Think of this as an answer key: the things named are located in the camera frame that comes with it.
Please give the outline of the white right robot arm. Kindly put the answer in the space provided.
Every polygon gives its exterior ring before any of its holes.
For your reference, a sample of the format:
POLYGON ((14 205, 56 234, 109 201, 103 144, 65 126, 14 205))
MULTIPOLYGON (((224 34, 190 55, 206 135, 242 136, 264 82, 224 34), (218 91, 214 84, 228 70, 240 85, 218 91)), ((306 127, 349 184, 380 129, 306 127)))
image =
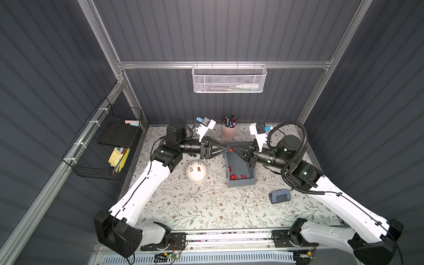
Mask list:
POLYGON ((302 160, 308 142, 304 124, 286 121, 271 128, 254 123, 250 131, 254 141, 229 142, 228 147, 251 168, 260 163, 279 169, 292 190, 319 201, 348 225, 331 228, 298 218, 287 235, 293 246, 331 246, 353 255, 363 265, 388 265, 395 254, 401 254, 397 241, 404 226, 400 221, 373 213, 302 160))

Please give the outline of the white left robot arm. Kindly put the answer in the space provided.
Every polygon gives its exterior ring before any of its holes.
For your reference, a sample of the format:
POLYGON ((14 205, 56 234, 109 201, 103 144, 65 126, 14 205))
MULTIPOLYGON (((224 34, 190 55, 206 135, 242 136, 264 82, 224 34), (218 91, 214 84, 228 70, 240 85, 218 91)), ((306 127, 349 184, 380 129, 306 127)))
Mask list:
POLYGON ((208 130, 214 129, 216 121, 207 117, 197 118, 197 121, 196 129, 182 119, 170 122, 166 135, 153 144, 150 160, 141 176, 108 211, 100 210, 94 218, 98 242, 131 265, 140 246, 169 245, 169 227, 158 222, 138 226, 137 222, 149 199, 178 166, 183 155, 211 159, 228 151, 221 142, 206 135, 208 130))

